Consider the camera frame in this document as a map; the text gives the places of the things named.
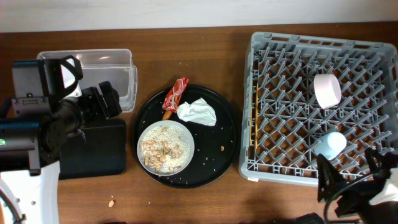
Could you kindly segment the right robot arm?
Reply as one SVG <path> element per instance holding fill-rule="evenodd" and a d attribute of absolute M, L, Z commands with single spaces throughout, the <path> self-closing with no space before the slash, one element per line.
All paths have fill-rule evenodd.
<path fill-rule="evenodd" d="M 324 203 L 323 217 L 328 217 L 332 202 L 337 201 L 337 217 L 357 215 L 363 223 L 397 223 L 397 199 L 377 201 L 377 196 L 397 180 L 397 154 L 367 148 L 365 158 L 369 173 L 349 182 L 323 155 L 317 156 L 318 201 Z"/>

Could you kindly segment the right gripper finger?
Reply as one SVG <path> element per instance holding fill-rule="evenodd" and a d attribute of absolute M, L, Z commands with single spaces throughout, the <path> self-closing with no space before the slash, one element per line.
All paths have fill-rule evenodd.
<path fill-rule="evenodd" d="M 367 148 L 365 150 L 365 158 L 369 166 L 370 173 L 373 177 L 387 177 L 389 173 L 388 159 L 378 151 Z"/>
<path fill-rule="evenodd" d="M 318 168 L 318 202 L 325 203 L 347 185 L 347 181 L 323 155 L 317 156 Z"/>

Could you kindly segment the grey plate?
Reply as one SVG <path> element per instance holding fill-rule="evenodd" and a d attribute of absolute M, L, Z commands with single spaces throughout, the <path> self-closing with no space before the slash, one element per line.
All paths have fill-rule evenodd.
<path fill-rule="evenodd" d="M 195 143 L 191 132 L 171 120 L 155 122 L 144 129 L 137 142 L 137 158 L 150 174 L 170 176 L 191 162 Z"/>

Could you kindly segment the white napkin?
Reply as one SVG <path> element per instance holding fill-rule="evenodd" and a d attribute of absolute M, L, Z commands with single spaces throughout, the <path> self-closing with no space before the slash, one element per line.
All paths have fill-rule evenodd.
<path fill-rule="evenodd" d="M 184 122 L 193 122 L 205 126 L 214 126 L 217 121 L 215 110 L 203 98 L 193 103 L 184 102 L 179 105 L 177 116 Z"/>

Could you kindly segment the light blue cup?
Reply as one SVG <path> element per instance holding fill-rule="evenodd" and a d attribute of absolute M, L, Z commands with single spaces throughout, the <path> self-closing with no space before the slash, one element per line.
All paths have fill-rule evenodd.
<path fill-rule="evenodd" d="M 317 144 L 313 153 L 323 155 L 326 159 L 333 160 L 340 154 L 347 145 L 345 136 L 339 132 L 331 132 L 318 138 Z"/>

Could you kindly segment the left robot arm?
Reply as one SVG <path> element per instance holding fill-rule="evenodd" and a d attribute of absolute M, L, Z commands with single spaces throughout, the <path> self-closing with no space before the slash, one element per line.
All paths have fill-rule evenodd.
<path fill-rule="evenodd" d="M 82 128 L 119 115 L 110 82 L 80 90 L 72 56 L 16 61 L 14 96 L 1 106 L 1 211 L 5 223 L 58 223 L 60 150 Z"/>

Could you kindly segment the rice and food scraps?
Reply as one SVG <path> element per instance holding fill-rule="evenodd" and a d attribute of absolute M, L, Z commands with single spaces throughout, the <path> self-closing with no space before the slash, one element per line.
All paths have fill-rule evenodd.
<path fill-rule="evenodd" d="M 188 164 L 191 148 L 184 131 L 170 125 L 151 128 L 138 142 L 144 167 L 155 174 L 180 172 Z"/>

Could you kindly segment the red snack wrapper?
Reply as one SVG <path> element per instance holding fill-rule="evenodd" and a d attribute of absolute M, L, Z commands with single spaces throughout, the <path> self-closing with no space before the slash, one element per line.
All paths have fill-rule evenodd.
<path fill-rule="evenodd" d="M 163 110 L 171 112 L 177 111 L 180 99 L 188 83 L 189 79 L 186 77 L 177 79 L 172 89 L 167 93 L 167 96 L 162 105 Z"/>

